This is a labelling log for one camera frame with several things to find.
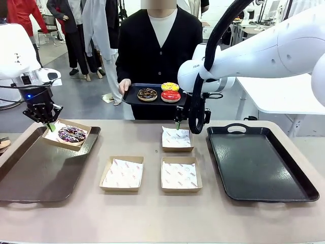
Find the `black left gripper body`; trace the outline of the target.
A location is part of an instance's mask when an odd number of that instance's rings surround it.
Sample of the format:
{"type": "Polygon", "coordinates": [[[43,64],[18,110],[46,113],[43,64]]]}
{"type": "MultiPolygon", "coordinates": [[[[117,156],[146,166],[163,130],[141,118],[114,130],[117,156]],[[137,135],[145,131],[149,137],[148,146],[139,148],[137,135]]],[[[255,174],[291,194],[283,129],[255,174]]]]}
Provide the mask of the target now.
{"type": "Polygon", "coordinates": [[[53,109],[52,91],[49,85],[24,87],[19,90],[27,108],[34,110],[35,107],[44,107],[46,110],[53,109]]]}

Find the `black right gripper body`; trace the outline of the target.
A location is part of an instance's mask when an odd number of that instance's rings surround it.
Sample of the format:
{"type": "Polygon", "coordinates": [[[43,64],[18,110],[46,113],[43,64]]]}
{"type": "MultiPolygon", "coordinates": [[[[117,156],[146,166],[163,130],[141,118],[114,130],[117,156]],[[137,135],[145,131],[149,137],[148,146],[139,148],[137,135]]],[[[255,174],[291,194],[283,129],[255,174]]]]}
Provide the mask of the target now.
{"type": "Polygon", "coordinates": [[[187,120],[189,118],[189,111],[190,111],[190,108],[191,108],[191,101],[192,101],[192,98],[186,98],[186,100],[185,100],[185,104],[182,107],[183,108],[183,110],[182,110],[182,120],[187,120]]]}

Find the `person's right hand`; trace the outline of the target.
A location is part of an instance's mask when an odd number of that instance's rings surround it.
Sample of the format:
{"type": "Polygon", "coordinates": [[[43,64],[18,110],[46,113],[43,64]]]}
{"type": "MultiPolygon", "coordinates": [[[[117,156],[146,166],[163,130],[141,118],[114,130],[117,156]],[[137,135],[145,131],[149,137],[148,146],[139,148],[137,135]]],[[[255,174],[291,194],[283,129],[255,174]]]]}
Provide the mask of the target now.
{"type": "Polygon", "coordinates": [[[130,79],[123,79],[119,83],[119,92],[121,95],[124,95],[126,91],[128,91],[129,87],[131,85],[131,80],[130,79]]]}

